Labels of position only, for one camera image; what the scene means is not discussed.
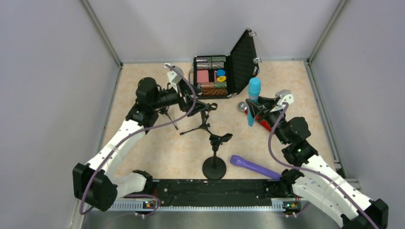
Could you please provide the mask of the black tripod microphone stand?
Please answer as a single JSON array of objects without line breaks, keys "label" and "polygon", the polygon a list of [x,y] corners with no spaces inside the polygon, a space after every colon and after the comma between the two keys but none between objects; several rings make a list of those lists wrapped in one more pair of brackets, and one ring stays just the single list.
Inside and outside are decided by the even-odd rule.
[{"label": "black tripod microphone stand", "polygon": [[184,135],[186,133],[189,133],[191,131],[198,130],[198,129],[205,130],[208,133],[212,134],[212,132],[209,130],[210,124],[207,121],[208,121],[208,118],[209,118],[209,113],[211,111],[215,111],[218,108],[218,104],[217,103],[211,103],[210,105],[211,106],[210,106],[210,108],[208,110],[199,112],[200,115],[201,115],[202,124],[199,125],[197,128],[190,129],[190,130],[185,131],[185,132],[181,132],[180,135]]}]

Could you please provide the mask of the cyan toy microphone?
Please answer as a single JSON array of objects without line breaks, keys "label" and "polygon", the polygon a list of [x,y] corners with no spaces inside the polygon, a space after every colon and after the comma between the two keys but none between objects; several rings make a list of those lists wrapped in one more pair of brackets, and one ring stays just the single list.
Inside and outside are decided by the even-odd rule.
[{"label": "cyan toy microphone", "polygon": [[[258,78],[251,78],[248,84],[248,99],[254,103],[258,102],[258,97],[261,92],[261,80]],[[248,107],[247,121],[249,126],[253,126],[255,123],[252,111]]]}]

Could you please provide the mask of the black tripod stand with pop filter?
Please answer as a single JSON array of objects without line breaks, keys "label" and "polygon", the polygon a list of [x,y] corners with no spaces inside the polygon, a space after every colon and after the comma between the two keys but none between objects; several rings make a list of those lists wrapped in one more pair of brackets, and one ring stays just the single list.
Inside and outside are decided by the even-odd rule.
[{"label": "black tripod stand with pop filter", "polygon": [[170,108],[169,106],[162,107],[162,108],[158,109],[157,112],[158,112],[159,114],[161,114],[161,115],[165,115],[166,117],[168,117],[168,119],[169,119],[169,120],[171,121],[171,123],[174,125],[175,129],[176,129],[176,130],[179,130],[178,126],[176,125],[175,122],[173,122],[173,119],[170,117],[170,115],[169,115],[169,113],[168,113],[169,108]]}]

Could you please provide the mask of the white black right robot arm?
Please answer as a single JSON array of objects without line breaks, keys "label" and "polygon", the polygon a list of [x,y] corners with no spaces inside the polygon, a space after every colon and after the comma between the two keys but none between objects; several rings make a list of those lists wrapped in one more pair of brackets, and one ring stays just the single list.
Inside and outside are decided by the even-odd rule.
[{"label": "white black right robot arm", "polygon": [[276,100],[259,97],[258,101],[246,99],[248,117],[267,121],[271,132],[268,147],[276,136],[286,145],[282,153],[286,162],[280,161],[269,150],[272,158],[287,167],[281,183],[289,192],[304,198],[328,215],[342,229],[385,229],[388,226],[388,205],[382,200],[372,200],[354,188],[332,169],[317,150],[307,141],[311,132],[304,117],[286,120],[288,102],[282,110],[272,111]]}]

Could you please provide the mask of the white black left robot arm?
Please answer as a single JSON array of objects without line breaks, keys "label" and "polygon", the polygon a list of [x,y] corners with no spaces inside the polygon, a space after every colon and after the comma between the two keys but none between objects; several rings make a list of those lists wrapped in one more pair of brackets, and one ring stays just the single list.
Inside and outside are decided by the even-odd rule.
[{"label": "white black left robot arm", "polygon": [[156,128],[162,108],[177,104],[187,116],[196,110],[196,97],[202,93],[200,88],[183,79],[171,80],[169,84],[172,87],[164,89],[154,78],[141,79],[136,102],[115,135],[88,162],[78,163],[73,168],[74,196],[81,200],[81,214],[87,213],[84,204],[106,211],[117,198],[140,194],[147,189],[152,176],[145,171],[135,170],[118,179],[114,179],[114,174],[135,144]]}]

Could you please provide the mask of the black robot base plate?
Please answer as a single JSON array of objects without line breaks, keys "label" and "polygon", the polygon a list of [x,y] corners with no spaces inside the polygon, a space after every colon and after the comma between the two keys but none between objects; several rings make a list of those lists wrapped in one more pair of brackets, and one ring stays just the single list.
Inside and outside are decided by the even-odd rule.
[{"label": "black robot base plate", "polygon": [[159,179],[149,181],[140,195],[153,195],[161,207],[276,207],[298,211],[302,198],[271,179]]}]

